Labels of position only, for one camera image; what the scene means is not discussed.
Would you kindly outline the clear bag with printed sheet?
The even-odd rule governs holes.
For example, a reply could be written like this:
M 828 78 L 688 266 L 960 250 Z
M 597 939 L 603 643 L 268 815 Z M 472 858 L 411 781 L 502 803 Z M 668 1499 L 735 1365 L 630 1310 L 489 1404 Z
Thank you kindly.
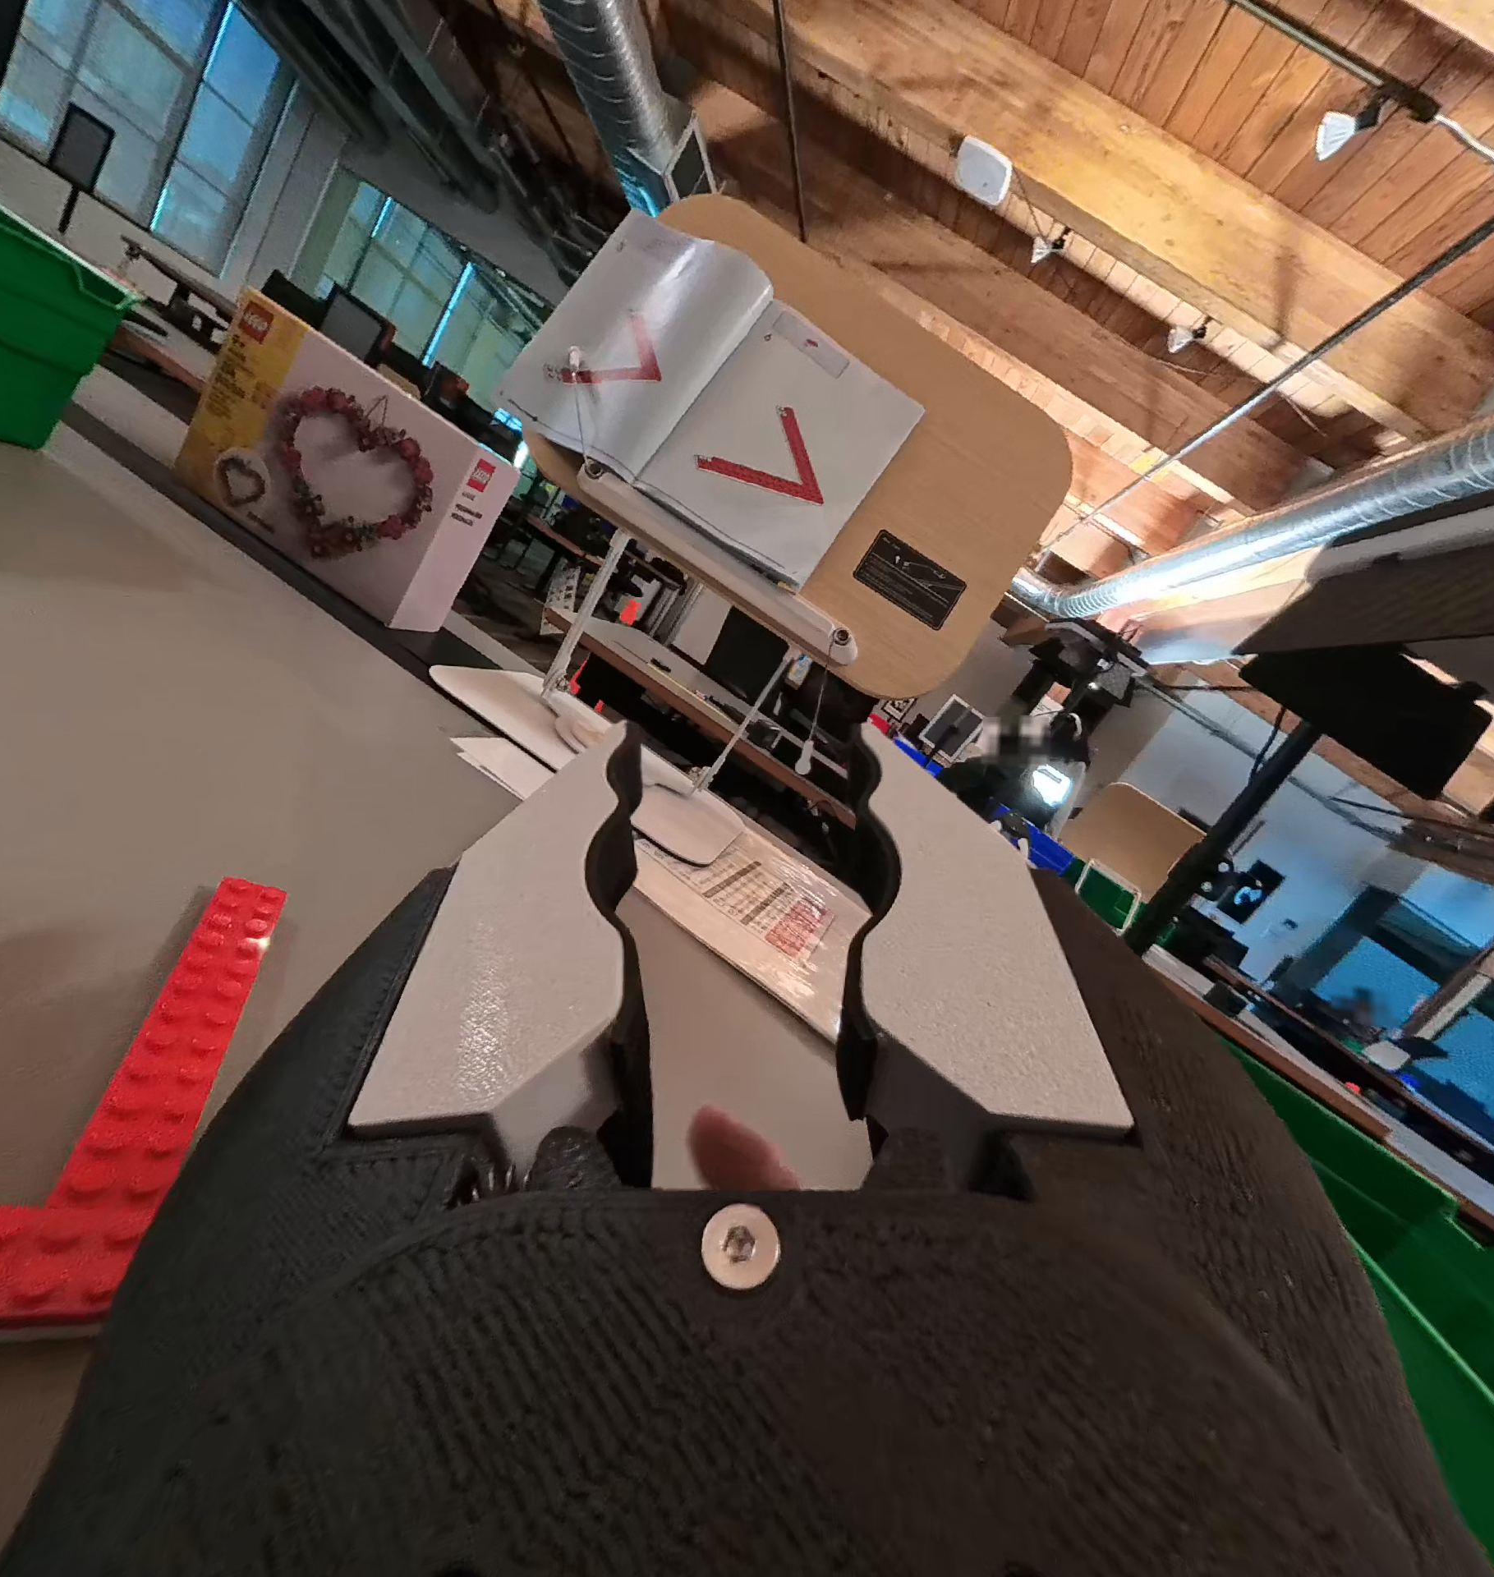
M 839 1041 L 847 954 L 870 906 L 779 841 L 744 831 L 718 861 L 688 864 L 637 835 L 637 887 L 720 961 Z

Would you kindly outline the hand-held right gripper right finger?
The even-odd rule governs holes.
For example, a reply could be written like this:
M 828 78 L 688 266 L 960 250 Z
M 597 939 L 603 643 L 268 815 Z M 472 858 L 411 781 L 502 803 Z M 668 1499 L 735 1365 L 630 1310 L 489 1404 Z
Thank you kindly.
M 1027 858 L 865 722 L 852 743 L 865 901 L 839 1019 L 843 1113 L 945 1159 L 1012 1133 L 1129 1140 L 1130 1106 Z

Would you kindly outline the grey wood-edged table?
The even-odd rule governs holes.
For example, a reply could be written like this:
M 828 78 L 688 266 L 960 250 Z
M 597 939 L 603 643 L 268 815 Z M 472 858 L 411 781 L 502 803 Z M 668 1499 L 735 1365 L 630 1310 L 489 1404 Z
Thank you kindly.
M 685 745 L 685 765 L 712 765 L 728 745 L 735 728 L 744 722 L 752 698 L 738 698 L 729 687 L 718 684 L 699 664 L 685 654 L 652 639 L 647 631 L 592 618 L 576 643 L 571 675 L 578 682 L 578 698 L 597 706 L 605 692 L 603 676 L 588 676 L 588 664 L 603 659 L 620 675 L 614 713 L 624 718 L 639 718 L 652 725 L 665 716 L 665 725 L 652 728 L 665 745 L 677 725 L 692 728 L 706 743 Z M 806 807 L 806 815 L 819 824 L 854 827 L 854 809 L 847 807 L 847 773 L 839 760 L 818 754 L 811 773 L 798 773 L 788 757 L 779 754 L 787 734 L 775 718 L 752 722 L 729 757 L 725 760 L 712 784 L 725 777 L 758 777 L 765 789 L 753 789 L 753 799 L 773 790 L 796 794 Z

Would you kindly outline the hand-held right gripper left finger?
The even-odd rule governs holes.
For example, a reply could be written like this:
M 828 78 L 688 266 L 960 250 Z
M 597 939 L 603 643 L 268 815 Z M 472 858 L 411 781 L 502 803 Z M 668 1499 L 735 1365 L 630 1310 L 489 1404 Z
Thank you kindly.
M 620 722 L 461 854 L 352 1133 L 480 1133 L 527 1174 L 549 1131 L 582 1127 L 616 1174 L 655 1174 L 652 1023 L 620 920 L 639 794 L 639 734 Z

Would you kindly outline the black monitor pole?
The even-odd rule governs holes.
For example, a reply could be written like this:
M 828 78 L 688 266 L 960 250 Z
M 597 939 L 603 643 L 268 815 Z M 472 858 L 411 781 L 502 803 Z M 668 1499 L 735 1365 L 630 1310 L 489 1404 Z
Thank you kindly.
M 1265 760 L 1256 760 L 1243 790 L 1209 827 L 1209 834 L 1168 868 L 1168 877 L 1157 887 L 1145 909 L 1129 923 L 1126 944 L 1145 958 L 1172 920 L 1201 897 L 1201 884 L 1213 873 L 1232 842 L 1248 831 L 1278 789 L 1299 771 L 1299 765 L 1319 745 L 1326 734 L 1300 718 L 1291 734 L 1280 734 Z

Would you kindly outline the large window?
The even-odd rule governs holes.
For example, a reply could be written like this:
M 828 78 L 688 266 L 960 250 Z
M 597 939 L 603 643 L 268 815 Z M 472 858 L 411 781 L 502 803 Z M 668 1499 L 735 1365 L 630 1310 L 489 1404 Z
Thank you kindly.
M 95 194 L 223 274 L 296 77 L 243 4 L 32 0 L 0 128 L 49 152 L 70 107 L 110 128 Z

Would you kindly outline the wood-edged desk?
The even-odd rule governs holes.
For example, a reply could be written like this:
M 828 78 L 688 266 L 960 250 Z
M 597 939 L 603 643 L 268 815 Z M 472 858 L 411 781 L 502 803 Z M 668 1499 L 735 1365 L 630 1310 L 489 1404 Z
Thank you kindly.
M 1494 1181 L 1484 1178 L 1494 1144 L 1488 1144 L 1484 1133 L 1424 1101 L 1400 1075 L 1349 1052 L 1349 1043 L 1333 1033 L 1320 1033 L 1303 1015 L 1294 1015 L 1299 1036 L 1286 1036 L 1248 1006 L 1226 1012 L 1212 993 L 1232 993 L 1228 970 L 1195 970 L 1158 948 L 1145 954 L 1145 963 L 1239 1052 L 1271 1064 L 1312 1101 L 1380 1140 L 1394 1159 L 1443 1185 L 1454 1195 L 1462 1226 L 1494 1242 Z

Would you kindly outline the lego instruction booklet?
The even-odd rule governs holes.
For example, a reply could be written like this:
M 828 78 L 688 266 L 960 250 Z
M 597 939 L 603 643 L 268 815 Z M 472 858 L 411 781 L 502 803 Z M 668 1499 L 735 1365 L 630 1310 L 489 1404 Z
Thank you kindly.
M 783 304 L 741 250 L 630 212 L 504 369 L 524 430 L 803 586 L 923 405 Z

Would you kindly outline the black sign stand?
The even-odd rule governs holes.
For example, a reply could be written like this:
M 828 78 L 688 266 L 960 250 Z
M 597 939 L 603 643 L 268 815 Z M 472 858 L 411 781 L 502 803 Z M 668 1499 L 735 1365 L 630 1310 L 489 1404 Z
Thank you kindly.
M 65 183 L 65 203 L 61 213 L 61 238 L 65 238 L 78 203 L 95 194 L 116 144 L 116 128 L 79 105 L 65 105 L 55 140 L 49 148 L 49 171 Z

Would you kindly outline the white ceiling access point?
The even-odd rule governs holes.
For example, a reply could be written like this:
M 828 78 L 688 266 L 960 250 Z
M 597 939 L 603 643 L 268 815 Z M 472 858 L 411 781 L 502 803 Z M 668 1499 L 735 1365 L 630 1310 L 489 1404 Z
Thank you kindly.
M 992 140 L 961 135 L 952 152 L 952 183 L 978 206 L 1005 206 L 1014 191 L 1014 159 Z

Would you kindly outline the red angled lego plate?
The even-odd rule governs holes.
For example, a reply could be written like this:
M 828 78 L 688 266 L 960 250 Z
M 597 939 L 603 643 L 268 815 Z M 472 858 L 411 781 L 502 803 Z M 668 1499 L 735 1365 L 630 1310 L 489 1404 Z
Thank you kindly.
M 0 1204 L 0 1343 L 84 1339 L 161 1212 L 259 983 L 289 892 L 225 877 L 43 1204 Z

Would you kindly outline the blue plastic bin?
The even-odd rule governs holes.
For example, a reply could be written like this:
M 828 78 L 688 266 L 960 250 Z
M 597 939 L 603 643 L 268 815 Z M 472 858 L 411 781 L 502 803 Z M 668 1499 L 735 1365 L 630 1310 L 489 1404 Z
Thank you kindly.
M 988 824 L 1027 858 L 1032 868 L 1066 873 L 1073 852 L 1047 835 L 1038 824 L 999 807 Z

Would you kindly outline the green plastic bin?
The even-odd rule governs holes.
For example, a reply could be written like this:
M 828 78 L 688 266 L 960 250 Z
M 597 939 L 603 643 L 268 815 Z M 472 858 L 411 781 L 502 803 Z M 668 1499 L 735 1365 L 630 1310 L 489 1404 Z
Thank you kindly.
M 1129 933 L 1150 898 L 1101 861 L 1073 858 L 1063 883 L 1101 917 L 1115 933 Z
M 1494 1563 L 1494 1245 L 1408 1159 L 1228 1041 L 1272 1102 L 1369 1277 L 1408 1392 L 1468 1528 Z
M 0 442 L 43 450 L 144 292 L 0 203 Z

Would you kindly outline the white lego set box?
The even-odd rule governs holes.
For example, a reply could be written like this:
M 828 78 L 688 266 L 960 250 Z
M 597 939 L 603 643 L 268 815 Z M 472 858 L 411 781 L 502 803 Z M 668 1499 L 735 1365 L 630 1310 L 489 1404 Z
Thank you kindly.
M 259 290 L 240 298 L 173 475 L 406 631 L 447 623 L 524 477 Z

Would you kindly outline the white paper sheet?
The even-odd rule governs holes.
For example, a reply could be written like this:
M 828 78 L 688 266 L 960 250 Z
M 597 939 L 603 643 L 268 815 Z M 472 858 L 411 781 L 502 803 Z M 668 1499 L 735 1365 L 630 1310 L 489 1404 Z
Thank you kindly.
M 502 784 L 511 799 L 534 799 L 557 777 L 540 757 L 504 737 L 455 737 L 455 749 L 465 765 Z

